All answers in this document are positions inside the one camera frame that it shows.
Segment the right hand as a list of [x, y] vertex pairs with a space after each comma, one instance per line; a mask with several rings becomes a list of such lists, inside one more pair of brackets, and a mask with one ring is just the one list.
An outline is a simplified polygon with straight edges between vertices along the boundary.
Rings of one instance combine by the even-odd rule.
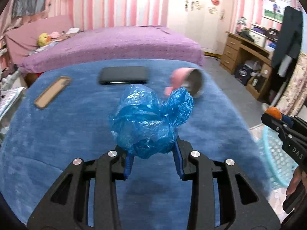
[[292, 179], [291, 179], [291, 181], [289, 183], [289, 186], [287, 187], [287, 190], [286, 190], [286, 195], [287, 196], [292, 194], [296, 190], [296, 188], [297, 188], [298, 184], [300, 183], [301, 179], [302, 179], [302, 170], [298, 166], [294, 170], [293, 177], [292, 177]]

